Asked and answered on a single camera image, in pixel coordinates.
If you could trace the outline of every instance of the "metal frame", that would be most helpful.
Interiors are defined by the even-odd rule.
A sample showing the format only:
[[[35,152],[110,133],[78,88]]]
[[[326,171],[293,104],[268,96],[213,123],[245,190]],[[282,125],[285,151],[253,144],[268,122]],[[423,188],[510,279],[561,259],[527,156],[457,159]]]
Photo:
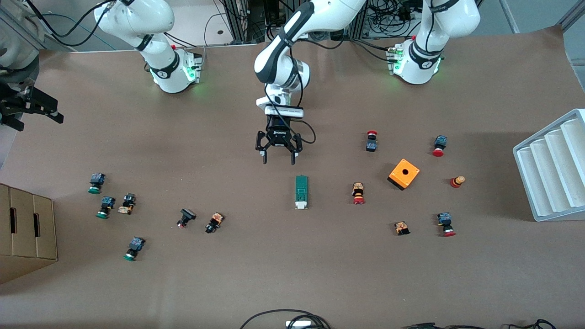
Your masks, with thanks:
[[[222,4],[228,18],[229,28],[232,31],[234,41],[242,43],[246,42],[246,34],[244,33],[242,21],[240,20],[238,3],[236,0],[224,0]]]
[[[6,23],[6,26],[14,30],[23,40],[26,40],[35,49],[47,49],[43,41],[40,40],[35,34],[29,31],[27,28],[20,25],[20,22],[12,13],[2,6],[2,0],[0,0],[0,20]]]
[[[301,0],[285,0],[284,3],[293,9],[291,11],[286,6],[284,7],[284,17],[285,17],[284,19],[285,19],[285,21],[288,21],[293,16],[292,14],[294,13],[294,11],[296,11],[297,8],[301,5]]]
[[[566,32],[575,22],[585,14],[585,0],[579,0],[569,11],[558,21],[558,25]]]
[[[512,33],[520,33],[520,29],[518,29],[518,24],[516,24],[516,20],[514,19],[514,16],[512,16],[512,11],[510,10],[508,1],[500,0],[500,6],[502,6],[504,16],[506,16],[506,20],[508,21],[508,25],[510,26],[510,30],[512,30]]]
[[[370,0],[367,0],[362,9],[357,13],[356,17],[352,20],[351,23],[349,23],[349,27],[347,29],[347,35],[349,36],[349,39],[361,39],[362,38],[362,33],[363,33],[363,29],[364,29],[364,24],[366,23],[366,8],[368,6],[368,4],[370,3]]]

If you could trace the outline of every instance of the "cable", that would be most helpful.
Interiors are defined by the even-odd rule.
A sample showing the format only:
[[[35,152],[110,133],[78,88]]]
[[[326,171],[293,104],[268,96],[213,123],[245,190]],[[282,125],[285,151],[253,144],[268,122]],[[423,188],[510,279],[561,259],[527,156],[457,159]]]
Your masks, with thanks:
[[[408,30],[410,28],[411,23],[412,23],[412,21],[409,20],[408,21],[408,26],[406,27],[406,30]],[[396,35],[388,35],[388,37],[399,37],[401,35],[402,35],[402,33],[397,33]]]
[[[216,13],[216,14],[214,14],[214,15],[211,15],[211,16],[209,17],[209,19],[207,20],[207,23],[205,23],[205,29],[203,30],[203,42],[204,42],[204,43],[205,43],[205,45],[206,45],[206,46],[208,46],[208,47],[209,47],[209,45],[207,44],[206,35],[207,35],[207,26],[209,25],[209,21],[210,21],[212,18],[214,18],[214,17],[216,17],[216,16],[221,16],[221,15],[226,15],[226,13],[224,13],[224,12],[221,12],[221,13]]]
[[[57,16],[57,17],[63,17],[63,18],[67,18],[72,22],[75,22],[75,19],[69,17],[69,16],[65,16],[65,15],[61,15],[59,13],[44,13],[43,16]],[[79,25],[80,28],[86,30],[88,33],[91,32],[88,28],[86,28],[83,25]],[[111,44],[107,43],[104,39],[100,38],[98,35],[95,35],[96,38],[98,38],[101,42],[105,43],[107,46],[109,46],[112,50],[116,50]]]
[[[253,316],[251,316],[248,320],[246,320],[246,322],[244,322],[244,324],[242,324],[242,326],[240,327],[240,329],[244,329],[244,327],[246,326],[246,324],[248,324],[250,321],[254,320],[255,318],[259,317],[259,316],[263,316],[265,314],[270,314],[270,313],[280,313],[280,312],[292,312],[292,313],[302,313],[303,315],[298,316],[301,318],[308,318],[311,319],[313,322],[315,322],[316,325],[312,325],[309,327],[306,327],[306,329],[309,328],[314,328],[314,329],[331,329],[331,326],[329,325],[329,323],[327,323],[327,321],[325,321],[325,319],[323,319],[320,316],[314,315],[312,313],[309,313],[307,311],[303,311],[303,310],[293,310],[293,309],[278,309],[278,310],[270,310],[270,311],[264,311],[264,312],[260,312],[258,314],[255,314]],[[287,326],[287,329],[291,329],[291,327],[294,324],[294,319],[293,321],[290,321],[290,323]]]
[[[366,42],[366,41],[363,41],[363,40],[360,40],[360,39],[353,39],[352,41],[359,42],[359,43],[363,43],[366,46],[370,46],[370,47],[372,47],[374,49],[384,50],[384,51],[388,50],[388,47],[384,48],[384,47],[376,46],[373,43],[369,43],[369,42]]]
[[[285,21],[283,19],[277,18],[271,22],[268,22],[268,25],[266,27],[266,36],[268,37],[268,39],[270,41],[274,40],[274,35],[272,34],[272,24],[277,26],[278,23],[280,23],[280,25],[282,25],[282,24],[285,24]]]
[[[64,35],[61,35],[59,33],[57,33],[53,27],[51,26],[51,24],[49,24],[49,22],[44,18],[43,14],[40,13],[40,11],[36,8],[36,6],[32,3],[31,0],[25,0],[26,3],[29,5],[29,7],[32,9],[32,11],[35,13],[35,15],[41,20],[41,22],[44,23],[44,25],[46,25],[46,28],[48,28],[49,31],[51,31],[51,34],[54,36],[58,36],[58,37],[66,37],[68,35],[71,34],[71,32],[73,32],[73,30],[75,30],[77,28],[77,26],[79,26],[79,24],[81,24],[81,21],[87,16],[89,15],[94,9],[97,9],[99,7],[101,7],[102,5],[107,4],[108,2],[112,2],[115,0],[106,0],[103,1],[95,6],[93,6],[91,9],[89,9],[88,11],[85,12],[85,14],[83,14],[83,16],[81,18],[79,18],[79,20],[77,21],[77,23],[75,23],[75,25],[73,25],[73,27]]]
[[[286,8],[288,8],[291,12],[294,12],[295,10],[293,8],[290,8],[286,2],[284,2],[283,0],[278,0],[280,1],[281,4],[283,4]]]
[[[224,7],[225,9],[227,9],[227,8],[228,8],[228,7],[227,7],[227,6],[226,6],[226,5],[225,5],[223,2],[221,2],[221,0],[219,0],[219,2],[220,2],[222,5],[223,5],[223,7]],[[215,8],[218,10],[218,13],[219,13],[220,15],[221,15],[221,14],[225,14],[225,13],[222,13],[222,12],[219,10],[218,4],[216,4],[216,3],[215,3],[215,0],[214,0],[214,5],[215,5]],[[225,27],[228,29],[228,31],[229,31],[229,34],[232,36],[232,38],[233,38],[233,39],[235,39],[235,37],[233,36],[232,30],[229,28],[228,24],[225,22],[225,19],[223,19],[223,16],[221,16],[221,20],[222,20],[222,21],[223,21],[223,23],[225,24]]]
[[[309,127],[309,129],[313,133],[313,141],[312,142],[307,142],[306,140],[303,139],[303,141],[305,143],[307,143],[307,144],[314,144],[317,141],[317,134],[315,133],[315,130],[313,129],[313,127],[311,127],[311,125],[307,121],[305,121],[305,120],[297,120],[297,119],[291,119],[291,121],[300,122],[300,123],[306,124],[307,127]]]
[[[168,38],[169,40],[171,40],[173,43],[176,43],[176,44],[178,44],[178,45],[179,45],[179,46],[181,46],[181,47],[189,48],[189,46],[187,46],[186,44],[184,44],[184,43],[182,43],[182,42],[179,42],[179,41],[176,41],[176,40],[174,40],[173,38],[171,38],[171,37],[169,37],[169,36],[167,36],[167,38]]]
[[[188,42],[186,42],[185,40],[181,40],[181,39],[177,38],[176,36],[172,35],[171,33],[165,32],[165,33],[164,33],[164,35],[166,35],[166,36],[168,36],[168,37],[171,37],[171,38],[173,38],[173,39],[175,39],[175,40],[179,40],[180,42],[186,43],[186,44],[188,44],[188,45],[189,45],[189,46],[191,46],[191,47],[195,47],[195,48],[197,48],[197,46],[196,46],[196,45],[194,45],[194,44],[192,44],[192,43],[188,43]]]
[[[230,13],[231,13],[231,14],[233,14],[234,16],[237,16],[239,19],[247,19],[247,18],[248,18],[248,16],[246,16],[246,15],[242,15],[241,13],[234,13],[233,11],[231,11],[231,10],[229,10],[229,9],[228,9],[228,6],[226,6],[226,5],[225,5],[225,3],[223,3],[221,0],[218,0],[218,1],[219,1],[219,3],[220,3],[220,4],[222,4],[222,5],[223,5],[223,6],[226,8],[226,10],[227,10],[228,12],[230,12]],[[216,8],[218,9],[218,11],[219,11],[218,5],[215,3],[215,0],[214,0],[214,4],[215,4],[215,7],[216,7]]]
[[[57,40],[57,42],[59,42],[60,44],[62,44],[62,45],[64,45],[64,46],[68,46],[68,47],[77,47],[77,46],[81,46],[82,44],[86,43],[86,42],[87,42],[87,40],[89,40],[89,39],[91,38],[91,36],[92,36],[92,35],[94,35],[94,33],[95,33],[95,30],[97,30],[97,29],[98,29],[99,23],[102,21],[102,18],[104,18],[104,15],[105,15],[107,12],[108,12],[108,9],[106,9],[106,10],[104,10],[104,11],[102,12],[102,15],[100,15],[100,16],[99,16],[99,19],[98,19],[98,21],[95,23],[95,26],[94,26],[93,30],[91,30],[90,34],[89,34],[89,35],[88,35],[88,36],[87,36],[87,37],[86,37],[86,38],[85,38],[85,39],[84,39],[82,42],[79,42],[79,43],[73,43],[73,44],[71,44],[71,43],[65,43],[65,42],[63,42],[63,41],[59,40],[57,37],[55,37],[55,40]]]
[[[260,36],[254,37],[256,35],[256,32],[254,32],[254,34],[252,34],[252,39],[248,42],[255,42],[256,40],[264,38],[264,32],[262,32],[262,29],[260,28],[260,22],[252,23],[250,26],[256,27],[257,31],[260,32]]]
[[[452,325],[452,326],[446,327],[445,329],[485,329],[485,328],[476,327],[474,325]]]
[[[276,110],[276,114],[278,114],[278,117],[283,122],[284,126],[287,127],[287,129],[290,130],[292,132],[292,134],[296,136],[297,133],[288,125],[288,123],[286,123],[286,121],[284,120],[283,116],[280,114],[280,111],[276,107],[276,104],[272,101],[272,98],[270,98],[270,96],[268,96],[267,88],[268,88],[268,84],[265,83],[264,84],[264,95],[266,95],[266,97],[270,101],[270,104],[272,104],[272,107],[274,107],[274,109]],[[265,130],[268,130],[268,124],[269,124],[269,122],[270,122],[270,118],[267,118]]]
[[[293,57],[292,47],[290,47],[288,49],[288,54],[291,56],[292,66],[294,67],[295,71],[297,71],[298,82],[301,84],[301,97],[298,99],[298,104],[297,104],[297,107],[300,107],[301,102],[302,102],[302,91],[305,89],[305,87],[302,85],[301,73],[298,71],[297,61]]]
[[[401,30],[407,22],[410,24],[410,20],[404,20],[401,23],[393,23],[397,18],[400,19],[399,13],[402,8],[410,10],[410,6],[406,7],[401,1],[398,0],[378,0],[375,4],[372,3],[366,7],[368,11],[367,21],[370,25],[370,30],[375,33],[385,34],[394,33]]]
[[[388,63],[388,60],[387,60],[387,59],[385,59],[385,58],[382,58],[382,57],[380,57],[380,56],[378,56],[378,55],[376,55],[376,54],[372,53],[372,52],[371,52],[371,51],[370,51],[368,48],[366,48],[366,47],[365,47],[363,44],[361,44],[361,43],[358,43],[358,42],[355,42],[354,40],[350,40],[350,41],[351,41],[351,42],[353,42],[353,43],[354,43],[356,46],[360,46],[360,47],[362,47],[362,48],[363,48],[365,51],[367,51],[367,52],[368,52],[368,54],[370,54],[370,55],[374,56],[375,58],[377,58],[377,59],[379,59],[379,60],[383,60],[384,62]]]
[[[417,23],[417,24],[416,24],[416,25],[415,25],[415,26],[414,26],[414,27],[413,27],[413,28],[410,30],[410,32],[408,32],[408,33],[406,34],[406,37],[410,37],[410,36],[411,36],[410,34],[412,33],[412,31],[414,31],[414,29],[416,29],[416,28],[417,28],[417,26],[419,26],[419,25],[421,24],[421,22],[422,22],[422,21],[418,22],[418,23]]]
[[[321,48],[327,49],[327,50],[333,50],[336,49],[337,47],[341,46],[341,44],[345,41],[345,40],[341,40],[338,44],[334,45],[333,47],[325,47],[324,45],[314,42],[313,40],[309,40],[309,39],[299,39],[299,41],[303,41],[303,42],[308,42],[308,43],[312,43],[315,44]]]
[[[431,29],[429,30],[429,34],[426,35],[426,41],[425,41],[425,50],[429,51],[429,37],[431,36],[431,33],[433,32],[433,28],[435,27],[435,14],[431,13],[431,18],[432,18],[432,22],[431,22]]]
[[[508,329],[510,329],[510,328],[519,328],[519,329],[544,329],[543,327],[541,327],[541,324],[543,324],[543,323],[546,324],[546,325],[548,325],[548,326],[550,326],[550,329],[556,329],[556,327],[552,323],[550,323],[550,322],[548,322],[548,321],[546,321],[546,320],[544,320],[542,318],[538,319],[534,324],[525,325],[525,326],[520,326],[520,325],[515,325],[515,324],[504,324],[504,325],[507,325],[508,326]]]

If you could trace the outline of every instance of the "white stepped rack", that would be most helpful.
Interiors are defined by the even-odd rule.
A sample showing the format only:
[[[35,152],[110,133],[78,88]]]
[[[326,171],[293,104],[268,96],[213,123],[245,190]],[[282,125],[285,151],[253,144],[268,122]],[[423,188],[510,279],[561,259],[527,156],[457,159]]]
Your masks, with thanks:
[[[538,222],[585,220],[584,117],[574,109],[513,148]]]

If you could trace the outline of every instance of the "black cable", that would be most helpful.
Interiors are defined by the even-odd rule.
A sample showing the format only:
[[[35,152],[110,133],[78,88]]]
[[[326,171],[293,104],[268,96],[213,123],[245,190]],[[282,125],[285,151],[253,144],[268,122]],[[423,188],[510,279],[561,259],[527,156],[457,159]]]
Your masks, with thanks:
[[[413,27],[413,28],[410,30],[410,32],[408,32],[408,33],[406,34],[406,37],[410,37],[410,36],[411,36],[410,34],[412,33],[412,31],[414,31],[414,30],[417,28],[417,26],[419,26],[420,24],[421,24],[421,22],[418,22],[418,23],[417,23],[417,24],[416,24],[416,25],[415,25],[415,26],[414,26],[414,27]]]
[[[356,46],[360,46],[362,47],[365,51],[367,51],[370,55],[374,56],[377,59],[383,60],[384,62],[388,63],[388,60],[385,58],[382,58],[374,53],[372,53],[368,48],[366,48],[363,44],[355,42],[354,40],[350,40],[351,42],[353,42],[353,44],[355,44]]]
[[[301,73],[298,71],[297,61],[294,59],[292,47],[290,47],[288,49],[288,54],[291,56],[292,66],[294,67],[295,71],[297,71],[298,82],[301,84],[301,97],[298,99],[298,104],[297,104],[297,107],[300,107],[301,102],[302,102],[302,91],[305,89],[305,87],[302,85]]]
[[[303,311],[303,310],[294,310],[294,309],[277,309],[277,310],[270,310],[270,311],[264,311],[264,312],[260,312],[257,314],[254,314],[253,316],[251,316],[250,318],[248,318],[248,320],[246,320],[246,322],[244,322],[244,324],[242,324],[242,326],[240,327],[240,329],[244,329],[244,327],[246,326],[246,324],[248,324],[248,322],[254,320],[255,318],[259,317],[259,316],[263,316],[265,314],[269,314],[269,313],[278,313],[278,312],[293,312],[293,313],[302,313],[302,314],[307,314],[307,315],[313,315],[307,311]]]
[[[228,12],[232,13],[232,15],[234,15],[234,16],[237,16],[239,19],[247,19],[247,18],[248,18],[248,16],[242,15],[241,13],[234,13],[233,11],[231,11],[231,10],[229,10],[229,9],[228,9],[228,6],[226,6],[226,5],[225,5],[225,3],[223,3],[221,0],[218,0],[218,1],[219,1],[219,3],[220,3],[220,4],[222,4],[222,5],[225,7],[225,9],[226,9]]]
[[[228,12],[230,12],[232,15],[236,15],[236,14],[235,14],[235,13],[233,13],[232,11],[228,10],[228,7],[225,5],[225,3],[221,2],[221,0],[219,0],[219,2],[220,2],[222,5],[223,5],[223,7],[224,7],[224,8],[225,8],[225,9],[226,9]],[[214,5],[215,5],[215,9],[217,9],[217,10],[218,10],[218,13],[222,14],[222,12],[219,10],[218,4],[217,4],[217,3],[215,3],[215,0],[214,0]],[[239,19],[244,19],[244,18],[242,18],[243,16],[241,16],[241,15],[237,15],[237,16],[238,16],[238,18],[239,18]],[[228,29],[228,31],[229,31],[229,34],[232,36],[232,38],[233,38],[233,39],[236,39],[236,37],[233,35],[233,32],[232,32],[232,30],[229,28],[229,25],[228,25],[228,23],[226,23],[225,19],[223,19],[223,16],[221,16],[221,20],[223,21],[223,24],[225,24],[225,27]]]
[[[327,323],[327,321],[324,318],[322,318],[320,316],[316,316],[314,314],[303,314],[303,315],[296,316],[296,317],[292,318],[292,320],[290,320],[288,322],[286,329],[292,329],[295,322],[300,320],[300,319],[303,319],[303,318],[309,319],[310,321],[314,322],[316,324],[316,327],[324,328],[324,329],[331,329],[331,326],[329,325],[329,323]]]
[[[333,47],[326,47],[320,43],[314,42],[313,40],[309,40],[309,39],[299,39],[299,41],[303,41],[303,42],[308,42],[308,43],[312,43],[315,44],[321,48],[327,49],[327,50],[333,50],[336,49],[337,47],[341,46],[341,44],[345,41],[345,40],[341,40],[338,44],[334,45]]]
[[[250,41],[248,41],[248,42],[254,42],[254,41],[256,41],[256,40],[261,39],[261,38],[264,37],[264,33],[262,32],[262,30],[260,28],[260,22],[255,22],[255,23],[249,24],[248,27],[246,27],[246,29],[244,30],[244,34],[248,30],[248,28],[251,27],[251,26],[252,27],[256,27],[257,31],[260,32],[260,36],[259,37],[254,37],[256,35],[256,32],[254,32],[252,34],[252,39]]]
[[[85,39],[84,39],[82,42],[79,42],[79,43],[74,43],[74,44],[71,44],[71,43],[65,43],[65,42],[63,42],[63,41],[59,40],[57,37],[55,37],[55,40],[57,40],[57,42],[59,42],[60,44],[62,44],[62,45],[64,45],[64,46],[68,46],[68,47],[77,47],[77,46],[81,46],[82,44],[86,43],[86,42],[87,42],[87,40],[89,40],[89,39],[91,38],[91,36],[93,36],[93,35],[94,35],[94,33],[95,33],[95,30],[97,30],[97,29],[98,29],[99,23],[102,21],[102,18],[104,18],[104,15],[105,15],[107,12],[108,12],[108,10],[107,10],[107,9],[106,9],[106,10],[104,10],[104,11],[102,12],[102,15],[100,15],[100,16],[99,16],[99,19],[98,19],[98,21],[95,23],[95,26],[94,26],[93,30],[91,30],[90,34],[89,34],[89,35],[88,35],[88,36],[87,36],[87,37],[86,37],[86,38],[85,38]]]
[[[272,28],[272,22],[268,22],[268,25],[266,26],[266,37],[270,41],[274,40],[274,36],[271,38],[270,35],[268,34],[268,32],[271,32],[271,28]]]
[[[410,20],[408,21],[408,26],[406,27],[406,30],[408,30],[410,28],[411,22],[412,21],[410,21]],[[401,36],[401,34],[402,33],[398,33],[396,35],[388,35],[388,37],[399,37],[399,36]]]
[[[172,37],[169,37],[169,36],[167,36],[167,37],[168,37],[168,38],[169,38],[169,40],[171,40],[173,43],[176,43],[176,44],[178,44],[178,45],[179,45],[179,46],[181,46],[181,47],[189,48],[189,46],[187,46],[186,44],[184,44],[184,43],[182,43],[182,42],[180,42],[180,41],[177,41],[177,40],[173,39]]]
[[[284,2],[283,0],[278,0],[278,1],[280,1],[280,3],[283,4],[286,8],[288,8],[291,12],[294,12],[294,9],[290,8],[286,2]]]
[[[431,9],[433,8],[433,0],[431,0]],[[425,50],[429,51],[429,37],[431,36],[431,33],[433,32],[433,28],[435,27],[435,14],[431,13],[431,29],[429,30],[429,34],[426,35],[426,41],[425,41]]]
[[[508,326],[508,329],[510,329],[510,328],[519,328],[519,329],[544,329],[544,328],[541,327],[541,324],[543,324],[543,323],[546,324],[546,325],[548,325],[548,326],[550,326],[550,329],[556,329],[556,327],[552,323],[550,323],[550,322],[548,322],[548,321],[546,321],[546,320],[544,320],[542,318],[538,319],[534,324],[525,325],[525,326],[515,325],[515,324],[504,324],[504,325],[507,325]]]
[[[449,327],[445,327],[445,329],[485,329],[485,328],[476,327],[474,325],[452,325]]]
[[[209,19],[207,20],[207,23],[205,23],[205,29],[203,30],[203,42],[205,43],[205,45],[206,45],[206,46],[209,46],[209,45],[207,44],[207,39],[206,39],[206,34],[207,34],[207,26],[209,25],[209,21],[210,21],[212,18],[214,18],[214,17],[216,17],[216,16],[221,16],[221,15],[226,15],[226,13],[224,13],[224,12],[221,12],[221,13],[216,13],[216,14],[214,14],[214,15],[211,15],[211,16],[209,17]]]
[[[311,127],[311,125],[305,121],[305,120],[298,120],[298,119],[291,119],[291,121],[294,122],[301,122],[303,124],[306,124],[307,127],[309,127],[309,129],[311,130],[311,132],[313,133],[313,141],[312,142],[307,142],[306,140],[303,139],[303,141],[307,144],[314,144],[317,141],[317,134],[315,133],[315,130],[313,129],[313,127]]]
[[[276,110],[276,114],[278,114],[278,117],[280,118],[280,120],[283,122],[284,126],[287,127],[288,130],[290,130],[292,132],[293,135],[296,135],[297,133],[289,126],[288,123],[286,123],[286,121],[284,120],[283,116],[280,114],[280,111],[278,110],[278,108],[276,107],[276,104],[272,101],[272,98],[270,98],[270,96],[268,96],[268,84],[265,83],[264,84],[264,95],[266,95],[266,97],[268,98],[268,100],[270,101],[270,104],[272,104],[272,107]],[[268,130],[268,123],[270,122],[270,118],[267,118],[266,121],[266,128],[265,130]]]
[[[175,40],[178,40],[179,42],[186,43],[186,44],[188,44],[188,45],[189,45],[189,46],[191,46],[191,47],[197,47],[196,45],[194,45],[194,44],[192,44],[192,43],[188,43],[188,42],[186,42],[185,40],[181,40],[181,39],[177,38],[176,36],[172,35],[171,33],[165,32],[165,33],[164,33],[164,35],[166,35],[166,36],[168,36],[168,37],[171,37],[171,38],[173,38],[173,39],[175,39]]]
[[[70,34],[71,34],[71,32],[73,32],[73,31],[74,31],[74,30],[75,30],[75,29],[76,29],[76,28],[79,26],[79,24],[81,24],[81,21],[83,21],[83,19],[84,19],[84,18],[85,18],[87,15],[89,15],[89,14],[90,14],[90,13],[91,13],[93,10],[95,10],[95,9],[97,9],[97,8],[99,8],[99,7],[101,7],[102,5],[105,5],[105,4],[107,4],[108,2],[112,2],[112,1],[115,1],[115,0],[106,0],[106,1],[100,2],[99,4],[97,4],[97,5],[93,6],[91,9],[87,10],[87,11],[85,12],[85,14],[83,14],[83,16],[81,16],[81,18],[79,18],[79,20],[78,20],[78,21],[75,23],[75,25],[73,25],[73,27],[72,27],[72,28],[71,28],[69,31],[67,31],[67,33],[65,33],[64,35],[61,35],[61,34],[57,33],[57,32],[56,32],[56,31],[53,29],[53,27],[51,26],[51,24],[49,24],[49,22],[48,22],[48,21],[47,21],[47,20],[44,18],[43,14],[42,14],[42,13],[40,13],[40,11],[39,11],[39,10],[36,8],[36,6],[35,6],[35,5],[32,3],[32,1],[31,1],[31,0],[25,0],[25,1],[26,1],[26,3],[29,5],[29,7],[32,9],[32,11],[35,13],[35,15],[36,15],[36,16],[37,16],[37,17],[38,17],[38,18],[39,18],[39,19],[40,19],[40,20],[41,20],[43,23],[45,23],[45,25],[47,25],[47,28],[48,28],[48,29],[51,31],[51,34],[52,34],[52,35],[54,35],[54,36],[58,36],[58,37],[66,37],[66,36],[70,35]]]
[[[360,40],[360,39],[353,39],[352,41],[357,41],[357,42],[359,42],[359,43],[363,43],[363,44],[365,44],[366,46],[370,46],[370,47],[372,47],[372,48],[374,48],[374,49],[378,49],[378,50],[384,50],[384,51],[387,51],[387,50],[388,50],[388,47],[384,48],[384,47],[381,47],[381,46],[377,46],[377,45],[375,45],[375,44],[373,44],[373,43],[369,43],[369,42],[367,42],[367,41],[364,41],[364,40]]]
[[[367,6],[366,10],[370,11],[367,16],[370,30],[376,33],[386,34],[390,32],[390,28],[399,26],[398,29],[393,29],[393,31],[390,32],[395,33],[397,30],[401,30],[407,22],[409,23],[409,28],[410,20],[405,20],[402,23],[392,23],[396,18],[400,18],[398,13],[402,7],[410,10],[409,7],[404,6],[404,4],[398,0],[378,1],[376,4],[370,4]]]

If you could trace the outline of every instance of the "wire bundle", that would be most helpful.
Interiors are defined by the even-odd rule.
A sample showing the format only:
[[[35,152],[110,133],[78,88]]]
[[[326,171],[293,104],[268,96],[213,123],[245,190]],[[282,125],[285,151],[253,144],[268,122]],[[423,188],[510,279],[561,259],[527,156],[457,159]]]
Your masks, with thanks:
[[[544,320],[542,318],[538,319],[534,324],[529,324],[529,325],[525,325],[525,326],[520,326],[520,325],[515,325],[515,324],[505,324],[505,325],[508,326],[508,329],[510,329],[510,328],[518,328],[518,329],[556,329],[556,327],[552,323],[550,323],[550,322],[548,322],[548,321],[546,321],[546,320]]]
[[[250,321],[252,321],[253,319],[259,317],[259,316],[263,316],[265,314],[269,314],[269,313],[280,313],[280,312],[290,312],[290,313],[301,313],[301,315],[294,317],[290,323],[288,324],[286,329],[291,329],[295,323],[295,321],[298,320],[302,320],[304,318],[306,318],[307,320],[310,320],[314,323],[314,325],[310,325],[308,327],[303,327],[303,329],[331,329],[331,326],[329,325],[329,323],[322,317],[312,314],[310,312],[307,311],[303,311],[303,310],[293,310],[293,309],[278,309],[278,310],[270,310],[270,311],[264,311],[258,314],[255,314],[253,316],[251,316],[248,320],[246,320],[246,322],[244,322],[244,324],[242,324],[242,326],[240,327],[240,329],[244,329],[244,327],[246,326],[246,324],[248,324]]]
[[[385,37],[398,37],[405,34],[411,27],[411,20],[404,20],[401,23],[396,23],[400,20],[399,11],[404,8],[410,12],[410,7],[405,6],[399,0],[374,0],[367,7],[367,23],[370,31],[384,35]]]

